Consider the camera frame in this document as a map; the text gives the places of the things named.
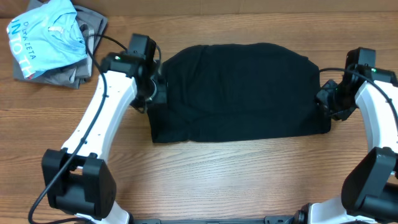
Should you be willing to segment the black t-shirt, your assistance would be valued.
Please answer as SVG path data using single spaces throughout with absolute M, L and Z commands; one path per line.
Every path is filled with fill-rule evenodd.
M 164 62 L 167 106 L 152 108 L 154 143 L 228 142 L 327 133 L 318 67 L 275 44 L 196 45 Z

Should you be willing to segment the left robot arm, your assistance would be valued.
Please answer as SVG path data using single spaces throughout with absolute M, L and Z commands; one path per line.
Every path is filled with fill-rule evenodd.
M 160 72 L 160 47 L 147 35 L 133 34 L 120 53 L 109 53 L 100 63 L 98 84 L 76 130 L 60 150 L 42 158 L 43 198 L 71 222 L 133 223 L 131 213 L 116 202 L 116 182 L 108 168 L 109 152 L 129 107 L 140 113 L 167 104 L 167 81 Z

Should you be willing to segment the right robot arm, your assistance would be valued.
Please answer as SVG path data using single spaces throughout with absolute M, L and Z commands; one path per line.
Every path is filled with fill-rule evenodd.
M 376 67 L 376 52 L 359 47 L 347 53 L 340 83 L 328 80 L 316 95 L 334 120 L 346 120 L 355 109 L 363 117 L 368 154 L 345 179 L 341 194 L 309 203 L 287 223 L 395 223 L 397 185 L 397 77 Z

